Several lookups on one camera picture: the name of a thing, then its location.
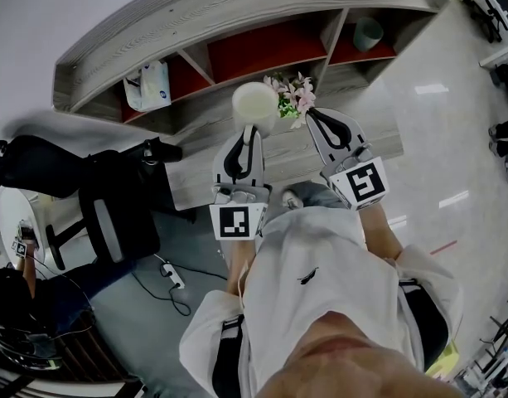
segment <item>strap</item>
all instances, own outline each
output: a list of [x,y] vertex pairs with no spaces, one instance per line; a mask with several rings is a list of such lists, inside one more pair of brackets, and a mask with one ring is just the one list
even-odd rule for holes
[[219,353],[213,369],[213,389],[219,398],[240,398],[239,356],[243,342],[244,315],[222,323]]
[[448,344],[447,322],[427,290],[417,280],[401,280],[399,286],[418,325],[423,345],[424,370],[427,371]]

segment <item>white wall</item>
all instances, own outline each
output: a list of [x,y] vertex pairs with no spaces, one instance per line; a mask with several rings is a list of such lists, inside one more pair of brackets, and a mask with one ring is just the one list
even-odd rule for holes
[[56,61],[132,0],[0,0],[0,138],[34,133],[80,155],[156,134],[51,108]]

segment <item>white t-shirt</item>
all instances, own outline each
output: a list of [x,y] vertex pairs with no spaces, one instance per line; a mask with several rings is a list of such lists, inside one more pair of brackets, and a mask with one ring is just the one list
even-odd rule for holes
[[241,313],[247,348],[240,357],[246,368],[239,368],[243,397],[255,396],[312,323],[330,311],[346,315],[370,340],[423,369],[421,340],[399,305],[400,279],[418,279],[431,289],[449,337],[456,332],[462,293],[453,276],[414,246],[392,265],[372,255],[357,217],[315,206],[290,211],[263,228],[242,302],[209,292],[181,339],[180,361],[204,389],[216,396],[212,374],[222,323]]

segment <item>white sleeve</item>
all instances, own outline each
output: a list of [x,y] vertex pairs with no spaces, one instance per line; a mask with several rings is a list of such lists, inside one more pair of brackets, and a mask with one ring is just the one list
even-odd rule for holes
[[206,295],[181,337],[181,364],[213,396],[216,396],[213,368],[219,352],[222,323],[242,312],[238,296],[213,290]]
[[462,320],[463,308],[462,287],[454,276],[414,245],[404,248],[395,262],[401,279],[417,279],[432,288],[433,295],[448,317],[452,337]]

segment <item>red line on floor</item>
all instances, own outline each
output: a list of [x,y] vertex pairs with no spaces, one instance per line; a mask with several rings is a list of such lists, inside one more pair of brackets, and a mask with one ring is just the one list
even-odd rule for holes
[[433,250],[430,253],[430,255],[435,255],[438,252],[441,252],[442,250],[445,250],[445,249],[451,247],[452,245],[455,245],[456,243],[458,243],[458,240],[453,240],[451,243],[447,243],[446,245],[443,245],[441,248],[437,248],[436,250]]

